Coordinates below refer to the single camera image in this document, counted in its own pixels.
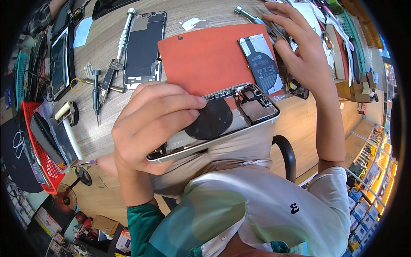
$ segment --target hand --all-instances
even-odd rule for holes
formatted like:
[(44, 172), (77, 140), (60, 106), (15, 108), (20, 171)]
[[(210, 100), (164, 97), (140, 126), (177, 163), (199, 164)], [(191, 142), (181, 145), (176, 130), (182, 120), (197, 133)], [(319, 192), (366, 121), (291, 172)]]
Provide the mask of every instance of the hand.
[(284, 27), (298, 44), (293, 53), (288, 42), (277, 37), (274, 48), (286, 68), (314, 97), (323, 95), (334, 83), (321, 38), (296, 8), (277, 2), (265, 3), (265, 6), (273, 14), (265, 14), (264, 18)]
[(177, 85), (140, 84), (111, 130), (117, 167), (163, 174), (173, 161), (151, 164), (146, 156), (193, 123), (198, 109), (206, 104), (204, 98), (189, 95)]

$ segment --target rubber band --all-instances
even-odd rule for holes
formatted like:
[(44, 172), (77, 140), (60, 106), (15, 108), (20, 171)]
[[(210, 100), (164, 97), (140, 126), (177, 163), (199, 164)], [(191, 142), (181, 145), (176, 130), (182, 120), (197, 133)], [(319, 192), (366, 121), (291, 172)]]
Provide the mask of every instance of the rubber band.
[[(72, 86), (72, 83), (73, 83), (73, 81), (75, 81), (75, 80), (80, 81), (80, 88), (79, 88), (79, 89), (77, 89), (77, 90), (74, 90), (74, 89), (73, 89), (73, 86)], [(78, 92), (78, 91), (80, 91), (80, 89), (81, 89), (82, 87), (83, 87), (83, 82), (81, 81), (81, 79), (74, 78), (74, 79), (72, 79), (72, 81), (70, 82), (70, 88), (71, 88), (71, 90), (72, 90), (72, 91), (74, 91), (74, 92)]]

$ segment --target white t-shirt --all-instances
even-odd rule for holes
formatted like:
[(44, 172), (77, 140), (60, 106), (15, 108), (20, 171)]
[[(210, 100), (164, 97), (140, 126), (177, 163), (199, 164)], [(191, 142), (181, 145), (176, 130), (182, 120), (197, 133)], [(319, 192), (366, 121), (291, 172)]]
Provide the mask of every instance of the white t-shirt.
[(341, 256), (349, 237), (346, 172), (332, 167), (307, 190), (269, 169), (244, 165), (206, 173), (185, 188), (181, 203), (160, 223), (150, 244), (166, 256), (217, 256), (237, 232), (257, 249)]

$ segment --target green sleeve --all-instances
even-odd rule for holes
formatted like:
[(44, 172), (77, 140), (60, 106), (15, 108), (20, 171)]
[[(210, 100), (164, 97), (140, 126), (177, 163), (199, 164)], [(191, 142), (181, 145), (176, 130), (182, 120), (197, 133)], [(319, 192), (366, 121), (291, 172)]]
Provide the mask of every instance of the green sleeve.
[(143, 256), (148, 240), (164, 219), (164, 214), (154, 204), (127, 208), (128, 228), (131, 236), (131, 254)]

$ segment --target white tube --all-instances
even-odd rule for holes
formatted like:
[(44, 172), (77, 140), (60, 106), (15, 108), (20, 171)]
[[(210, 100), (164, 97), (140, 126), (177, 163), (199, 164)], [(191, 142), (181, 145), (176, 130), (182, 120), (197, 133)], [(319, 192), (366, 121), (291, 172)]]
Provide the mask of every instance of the white tube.
[(77, 158), (81, 161), (84, 158), (83, 153), (80, 150), (79, 144), (77, 144), (76, 138), (74, 137), (69, 120), (64, 119), (63, 124), (64, 124), (64, 128), (66, 129), (67, 136), (69, 137), (70, 143), (72, 144), (73, 149), (76, 152)]
[(72, 101), (67, 101), (61, 108), (58, 110), (58, 112), (55, 114), (54, 118), (56, 120), (60, 119), (63, 114), (65, 114), (68, 110), (70, 110), (70, 105), (73, 104)]

